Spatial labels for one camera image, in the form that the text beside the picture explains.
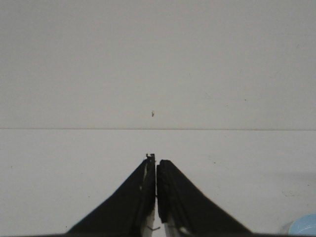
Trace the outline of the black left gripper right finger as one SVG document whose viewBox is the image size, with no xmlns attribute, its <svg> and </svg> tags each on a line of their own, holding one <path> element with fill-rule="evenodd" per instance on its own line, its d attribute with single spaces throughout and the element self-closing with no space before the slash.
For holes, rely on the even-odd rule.
<svg viewBox="0 0 316 237">
<path fill-rule="evenodd" d="M 171 161 L 157 165 L 158 214 L 167 234 L 250 234 Z"/>
</svg>

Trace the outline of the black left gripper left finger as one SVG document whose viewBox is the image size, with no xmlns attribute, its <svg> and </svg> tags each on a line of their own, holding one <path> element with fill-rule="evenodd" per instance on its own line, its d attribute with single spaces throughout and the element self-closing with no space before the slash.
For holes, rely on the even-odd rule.
<svg viewBox="0 0 316 237">
<path fill-rule="evenodd" d="M 154 231 L 155 201 L 155 155 L 147 154 L 119 188 L 67 234 L 151 235 Z"/>
</svg>

